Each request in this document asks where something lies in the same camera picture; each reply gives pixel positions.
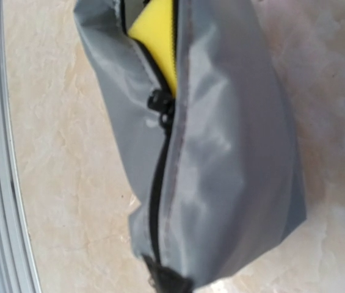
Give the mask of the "grey zip pouch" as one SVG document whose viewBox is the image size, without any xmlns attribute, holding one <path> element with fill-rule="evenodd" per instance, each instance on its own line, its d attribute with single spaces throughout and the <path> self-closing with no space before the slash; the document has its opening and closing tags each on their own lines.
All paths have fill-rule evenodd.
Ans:
<svg viewBox="0 0 345 293">
<path fill-rule="evenodd" d="M 78 1 L 129 184 L 133 252 L 156 292 L 234 275 L 307 217 L 288 97 L 250 1 L 178 1 L 172 94 L 129 29 L 145 7 Z"/>
</svg>

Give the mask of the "yellow sponge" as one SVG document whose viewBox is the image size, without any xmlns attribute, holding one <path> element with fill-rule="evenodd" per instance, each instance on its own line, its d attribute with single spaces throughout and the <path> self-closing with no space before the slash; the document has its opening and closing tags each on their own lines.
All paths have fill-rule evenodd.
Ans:
<svg viewBox="0 0 345 293">
<path fill-rule="evenodd" d="M 176 39 L 178 1 L 146 1 L 145 7 L 129 29 L 129 36 L 140 41 L 150 52 L 167 84 L 176 95 Z"/>
</svg>

